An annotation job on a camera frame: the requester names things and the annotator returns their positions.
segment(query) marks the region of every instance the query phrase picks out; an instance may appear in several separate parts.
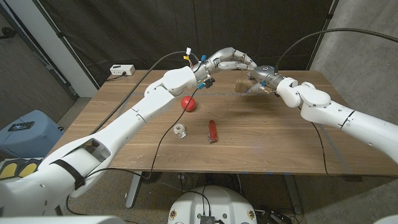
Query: wood grain surface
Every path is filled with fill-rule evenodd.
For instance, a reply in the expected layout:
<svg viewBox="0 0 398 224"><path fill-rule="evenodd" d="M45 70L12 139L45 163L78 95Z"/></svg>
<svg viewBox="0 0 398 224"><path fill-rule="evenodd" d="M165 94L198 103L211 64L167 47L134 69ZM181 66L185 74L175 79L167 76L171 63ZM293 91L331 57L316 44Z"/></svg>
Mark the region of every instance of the wood grain surface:
<svg viewBox="0 0 398 224"><path fill-rule="evenodd" d="M54 149L88 135L144 72L136 71L131 77L105 83ZM150 73L133 93L125 110L142 99L147 86L164 73L160 70ZM329 93L332 100L346 104L319 72L281 73L299 83L308 81ZM280 97L261 92L235 93L234 81L245 76L246 72L241 71L220 72L213 75L216 82L211 88L197 91L194 96L197 108L185 113L178 122L185 125L187 136L179 139L169 131L156 155L154 171L325 174L320 140L312 124L301 118L298 108L287 107ZM192 92L193 89L187 90L183 95ZM177 98L168 112L146 124L119 152L111 167L149 170L160 138L183 111L181 98ZM218 142L214 144L209 144L206 136L211 119L218 132ZM383 153L338 129L324 128L336 147L333 150L320 129L329 174L398 174L398 165Z"/></svg>

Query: white tape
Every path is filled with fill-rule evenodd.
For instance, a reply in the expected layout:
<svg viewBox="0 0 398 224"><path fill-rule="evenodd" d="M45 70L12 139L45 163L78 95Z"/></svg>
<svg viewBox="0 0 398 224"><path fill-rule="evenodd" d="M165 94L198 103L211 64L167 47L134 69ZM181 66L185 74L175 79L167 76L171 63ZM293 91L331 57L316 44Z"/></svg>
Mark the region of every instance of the white tape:
<svg viewBox="0 0 398 224"><path fill-rule="evenodd" d="M174 133L180 135L180 139L184 138L187 134L185 133L185 126L182 124L176 124L174 126Z"/></svg>

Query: white power strip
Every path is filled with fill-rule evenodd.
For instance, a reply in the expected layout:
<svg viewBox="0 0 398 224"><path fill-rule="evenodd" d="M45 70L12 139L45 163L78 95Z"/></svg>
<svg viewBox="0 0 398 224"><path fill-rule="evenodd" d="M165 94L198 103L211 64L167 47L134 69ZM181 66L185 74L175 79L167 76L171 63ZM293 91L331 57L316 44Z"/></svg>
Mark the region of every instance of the white power strip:
<svg viewBox="0 0 398 224"><path fill-rule="evenodd" d="M123 72L126 72L126 75L132 75L136 68L134 68L134 65L112 65L109 70L112 75L123 75Z"/></svg>

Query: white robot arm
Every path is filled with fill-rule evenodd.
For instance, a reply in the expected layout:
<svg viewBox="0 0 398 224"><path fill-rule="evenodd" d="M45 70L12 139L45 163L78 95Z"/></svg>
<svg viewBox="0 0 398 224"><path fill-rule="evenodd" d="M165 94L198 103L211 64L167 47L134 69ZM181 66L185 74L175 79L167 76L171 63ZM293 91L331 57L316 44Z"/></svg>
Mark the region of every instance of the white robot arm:
<svg viewBox="0 0 398 224"><path fill-rule="evenodd" d="M257 67L250 76L276 90L287 106L294 108L303 103L301 116L307 121L338 128L398 163L397 125L338 104L311 83L298 85L297 80L275 73L272 66Z"/></svg>
<svg viewBox="0 0 398 224"><path fill-rule="evenodd" d="M237 66L231 66L231 60ZM232 47L220 50L191 70L170 70L148 86L145 97L97 133L77 139L43 160L38 171L15 182L0 183L0 209L3 217L41 216L65 202L68 195L78 197L100 179L120 149L150 120L170 109L185 88L209 88L210 74L220 70L254 69L256 64Z"/></svg>

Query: black curtain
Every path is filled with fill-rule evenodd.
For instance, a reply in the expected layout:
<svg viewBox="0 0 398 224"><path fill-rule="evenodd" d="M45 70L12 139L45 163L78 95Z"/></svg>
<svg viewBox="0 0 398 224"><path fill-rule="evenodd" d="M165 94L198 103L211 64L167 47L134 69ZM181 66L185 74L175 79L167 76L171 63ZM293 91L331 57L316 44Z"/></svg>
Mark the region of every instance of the black curtain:
<svg viewBox="0 0 398 224"><path fill-rule="evenodd" d="M224 47L273 65L299 38L320 31L332 0L39 0L102 85L113 64L148 69L165 54L185 50L200 57ZM281 62L282 70L305 70L314 37ZM181 56L156 69L187 65Z"/></svg>

